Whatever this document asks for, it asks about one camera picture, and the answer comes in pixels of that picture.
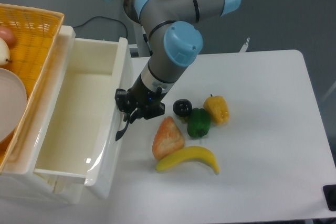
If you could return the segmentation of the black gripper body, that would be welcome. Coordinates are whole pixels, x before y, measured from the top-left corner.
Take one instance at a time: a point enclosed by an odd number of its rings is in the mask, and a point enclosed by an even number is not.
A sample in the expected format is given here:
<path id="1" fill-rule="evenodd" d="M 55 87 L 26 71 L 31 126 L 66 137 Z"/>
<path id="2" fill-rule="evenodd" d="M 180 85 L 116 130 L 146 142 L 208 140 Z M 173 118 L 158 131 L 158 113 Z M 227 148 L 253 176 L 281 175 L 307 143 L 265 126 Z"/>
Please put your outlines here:
<path id="1" fill-rule="evenodd" d="M 141 78 L 137 78 L 129 91 L 133 98 L 134 110 L 139 110 L 138 119 L 152 119 L 165 113 L 165 104 L 161 102 L 165 94 L 161 86 L 151 91 Z"/>

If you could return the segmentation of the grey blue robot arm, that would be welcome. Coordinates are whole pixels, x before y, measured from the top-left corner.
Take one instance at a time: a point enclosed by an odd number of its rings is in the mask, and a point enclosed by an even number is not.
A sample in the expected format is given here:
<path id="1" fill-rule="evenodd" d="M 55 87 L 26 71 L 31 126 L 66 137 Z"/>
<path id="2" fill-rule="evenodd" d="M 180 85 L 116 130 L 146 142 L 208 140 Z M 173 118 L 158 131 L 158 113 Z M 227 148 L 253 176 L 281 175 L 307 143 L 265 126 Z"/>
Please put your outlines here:
<path id="1" fill-rule="evenodd" d="M 237 10 L 242 0 L 135 0 L 152 54 L 129 90 L 115 100 L 124 120 L 151 119 L 165 112 L 162 99 L 203 47 L 195 24 Z"/>

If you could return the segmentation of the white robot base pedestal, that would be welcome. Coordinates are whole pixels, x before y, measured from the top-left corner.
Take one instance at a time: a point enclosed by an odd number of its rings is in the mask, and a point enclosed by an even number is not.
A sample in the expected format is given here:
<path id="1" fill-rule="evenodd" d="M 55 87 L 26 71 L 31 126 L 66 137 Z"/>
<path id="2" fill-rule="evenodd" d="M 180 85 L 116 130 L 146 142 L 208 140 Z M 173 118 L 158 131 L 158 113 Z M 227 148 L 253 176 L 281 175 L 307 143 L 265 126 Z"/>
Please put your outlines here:
<path id="1" fill-rule="evenodd" d="M 138 15 L 135 11 L 135 0 L 124 0 L 123 8 L 126 16 L 133 24 L 137 52 L 139 57 L 149 57 L 152 55 L 152 50 L 145 33 L 144 28 L 140 24 Z"/>

